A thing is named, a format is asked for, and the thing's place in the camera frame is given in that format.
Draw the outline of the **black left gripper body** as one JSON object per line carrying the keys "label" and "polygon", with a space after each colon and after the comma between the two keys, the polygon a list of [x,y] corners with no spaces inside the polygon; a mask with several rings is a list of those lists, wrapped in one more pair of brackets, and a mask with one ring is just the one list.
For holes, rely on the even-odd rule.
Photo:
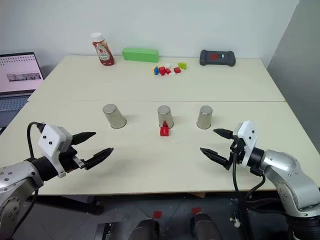
{"label": "black left gripper body", "polygon": [[59,154],[59,162],[66,173],[70,173],[76,169],[83,169],[85,163],[83,159],[77,157],[77,151],[70,146],[67,151]]}

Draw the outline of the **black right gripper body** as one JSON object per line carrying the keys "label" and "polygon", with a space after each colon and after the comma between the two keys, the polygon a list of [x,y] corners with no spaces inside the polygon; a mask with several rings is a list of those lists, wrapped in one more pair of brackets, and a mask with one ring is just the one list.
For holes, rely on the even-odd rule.
{"label": "black right gripper body", "polygon": [[229,159],[227,160],[224,168],[229,170],[231,165],[239,164],[243,161],[245,156],[245,141],[242,138],[238,138],[236,136],[232,137],[233,142],[230,146],[230,154]]}

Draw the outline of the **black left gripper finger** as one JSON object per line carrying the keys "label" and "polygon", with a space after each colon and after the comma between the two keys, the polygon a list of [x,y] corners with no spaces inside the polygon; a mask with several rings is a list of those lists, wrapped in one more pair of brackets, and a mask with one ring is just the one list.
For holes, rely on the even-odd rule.
{"label": "black left gripper finger", "polygon": [[90,158],[84,162],[84,169],[88,171],[91,168],[102,163],[107,157],[109,157],[111,155],[113,150],[114,150],[113,147],[109,147],[109,148],[106,148],[106,149],[94,154],[92,158]]}
{"label": "black left gripper finger", "polygon": [[78,145],[93,137],[96,132],[81,132],[72,136],[72,145]]}

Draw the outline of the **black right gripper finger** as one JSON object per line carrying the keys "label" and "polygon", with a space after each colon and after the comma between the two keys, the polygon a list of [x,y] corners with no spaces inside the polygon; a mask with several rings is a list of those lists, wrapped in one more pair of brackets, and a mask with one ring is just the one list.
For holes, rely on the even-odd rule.
{"label": "black right gripper finger", "polygon": [[211,149],[201,147],[200,151],[211,161],[214,161],[221,166],[227,166],[229,164],[229,161],[225,157],[220,156],[217,152]]}
{"label": "black right gripper finger", "polygon": [[213,132],[218,134],[219,136],[225,138],[225,139],[234,139],[233,131],[224,129],[224,128],[215,128],[213,129]]}

